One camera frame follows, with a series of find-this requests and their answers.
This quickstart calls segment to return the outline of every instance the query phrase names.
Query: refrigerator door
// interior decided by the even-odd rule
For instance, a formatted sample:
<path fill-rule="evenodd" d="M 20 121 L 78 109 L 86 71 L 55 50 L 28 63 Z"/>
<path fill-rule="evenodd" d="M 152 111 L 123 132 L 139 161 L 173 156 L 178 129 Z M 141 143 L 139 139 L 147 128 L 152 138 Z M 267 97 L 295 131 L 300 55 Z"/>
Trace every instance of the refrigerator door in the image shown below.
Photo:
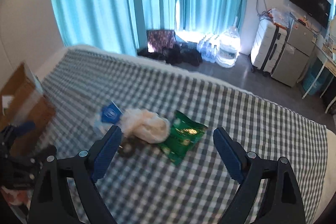
<path fill-rule="evenodd" d="M 314 34 L 301 23 L 293 21 L 287 43 L 304 54 L 310 56 L 315 44 L 312 42 Z"/>
<path fill-rule="evenodd" d="M 309 57 L 293 46 L 286 44 L 272 78 L 289 86 L 295 86 Z"/>

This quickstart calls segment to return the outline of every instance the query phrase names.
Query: metal screw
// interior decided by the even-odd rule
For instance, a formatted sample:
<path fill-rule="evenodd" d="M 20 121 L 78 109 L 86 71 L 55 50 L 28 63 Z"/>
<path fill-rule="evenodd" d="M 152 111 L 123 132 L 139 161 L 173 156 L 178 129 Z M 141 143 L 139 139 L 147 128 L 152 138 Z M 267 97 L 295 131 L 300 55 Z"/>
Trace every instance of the metal screw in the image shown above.
<path fill-rule="evenodd" d="M 257 154 L 254 153 L 254 152 L 247 152 L 247 156 L 250 158 L 250 159 L 255 159 L 257 157 Z"/>
<path fill-rule="evenodd" d="M 78 153 L 78 155 L 81 157 L 81 158 L 84 158 L 88 155 L 88 152 L 86 150 L 82 150 Z"/>
<path fill-rule="evenodd" d="M 287 163 L 288 163 L 288 159 L 285 158 L 285 157 L 281 157 L 281 158 L 280 158 L 280 161 L 281 161 L 283 164 L 287 164 Z"/>
<path fill-rule="evenodd" d="M 55 159 L 55 157 L 53 155 L 51 155 L 47 158 L 47 161 L 52 162 L 54 159 Z"/>

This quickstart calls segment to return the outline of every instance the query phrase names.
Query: cardboard box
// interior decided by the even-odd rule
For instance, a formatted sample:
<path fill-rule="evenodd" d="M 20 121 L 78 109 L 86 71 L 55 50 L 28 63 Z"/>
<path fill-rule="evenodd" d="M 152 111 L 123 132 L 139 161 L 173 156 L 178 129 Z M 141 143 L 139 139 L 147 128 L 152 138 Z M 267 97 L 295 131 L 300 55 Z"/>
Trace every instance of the cardboard box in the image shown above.
<path fill-rule="evenodd" d="M 53 105 L 43 94 L 39 80 L 25 63 L 21 63 L 0 91 L 0 106 L 3 96 L 13 96 L 5 113 L 0 111 L 0 131 L 9 124 L 18 126 L 25 121 L 33 121 L 35 130 L 16 138 L 11 147 L 12 156 L 29 154 L 55 115 Z"/>

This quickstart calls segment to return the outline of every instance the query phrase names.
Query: floor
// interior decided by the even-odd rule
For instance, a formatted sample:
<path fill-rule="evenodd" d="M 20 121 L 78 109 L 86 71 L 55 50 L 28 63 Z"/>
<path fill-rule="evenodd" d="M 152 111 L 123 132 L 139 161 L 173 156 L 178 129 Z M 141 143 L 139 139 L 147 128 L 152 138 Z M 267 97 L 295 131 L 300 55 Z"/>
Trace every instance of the floor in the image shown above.
<path fill-rule="evenodd" d="M 325 106 L 319 96 L 307 95 L 302 99 L 303 90 L 300 84 L 291 88 L 271 77 L 264 77 L 262 73 L 251 72 L 251 60 L 247 55 L 241 54 L 232 68 L 222 68 L 218 64 L 203 62 L 199 67 L 187 63 L 178 65 L 189 71 L 197 71 L 235 85 L 254 95 L 287 107 L 302 116 L 311 119 L 336 133 L 335 122 L 330 114 L 325 114 Z"/>

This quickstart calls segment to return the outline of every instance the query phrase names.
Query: green snack bag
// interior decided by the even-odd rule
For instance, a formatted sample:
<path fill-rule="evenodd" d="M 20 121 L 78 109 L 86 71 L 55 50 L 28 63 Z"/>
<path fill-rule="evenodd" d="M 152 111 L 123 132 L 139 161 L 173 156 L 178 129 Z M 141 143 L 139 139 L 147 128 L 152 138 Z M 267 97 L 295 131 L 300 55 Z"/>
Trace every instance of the green snack bag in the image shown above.
<path fill-rule="evenodd" d="M 175 165 L 178 165 L 188 150 L 192 149 L 202 138 L 207 129 L 205 125 L 194 122 L 182 112 L 176 110 L 169 137 L 158 145 L 168 158 Z"/>

